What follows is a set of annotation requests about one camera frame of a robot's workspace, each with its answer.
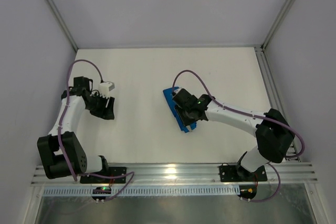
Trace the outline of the blue cloth napkin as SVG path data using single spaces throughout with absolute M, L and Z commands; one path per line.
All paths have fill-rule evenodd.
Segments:
M 194 122 L 194 123 L 192 123 L 192 124 L 189 125 L 189 126 L 184 126 L 184 125 L 183 125 L 182 120 L 181 120 L 181 118 L 179 117 L 179 115 L 178 115 L 178 113 L 177 113 L 177 111 L 176 111 L 176 109 L 175 109 L 175 102 L 174 102 L 173 99 L 172 99 L 172 98 L 173 98 L 172 91 L 173 91 L 174 89 L 176 89 L 176 88 L 179 88 L 179 87 L 174 87 L 173 89 L 172 89 L 172 88 L 164 89 L 164 90 L 163 90 L 163 95 L 164 95 L 165 100 L 166 100 L 166 102 L 167 102 L 167 104 L 168 104 L 168 106 L 169 106 L 170 111 L 172 112 L 173 116 L 175 117 L 175 119 L 176 119 L 176 121 L 177 121 L 177 124 L 178 124 L 180 130 L 181 130 L 182 132 L 184 132 L 184 133 L 188 133 L 188 132 L 190 132 L 190 131 L 188 130 L 188 127 L 191 127 L 191 128 L 194 130 L 194 129 L 196 129 L 197 124 L 196 124 L 196 122 Z

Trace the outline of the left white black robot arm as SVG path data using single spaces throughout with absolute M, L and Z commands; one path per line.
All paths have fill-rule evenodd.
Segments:
M 93 80 L 75 77 L 73 85 L 61 95 L 61 108 L 56 123 L 46 136 L 37 141 L 37 148 L 47 178 L 56 179 L 108 170 L 102 155 L 88 156 L 76 136 L 84 111 L 103 119 L 114 120 L 114 101 L 110 91 L 114 83 L 101 81 L 96 90 Z

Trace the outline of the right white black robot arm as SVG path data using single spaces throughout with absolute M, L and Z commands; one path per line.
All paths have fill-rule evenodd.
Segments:
M 240 181 L 252 181 L 256 171 L 267 163 L 281 163 L 295 137 L 287 121 L 275 109 L 264 114 L 240 111 L 213 100 L 208 94 L 197 98 L 184 88 L 172 91 L 172 102 L 177 117 L 185 127 L 197 121 L 212 121 L 235 127 L 255 137 L 256 146 L 246 151 L 234 166 Z

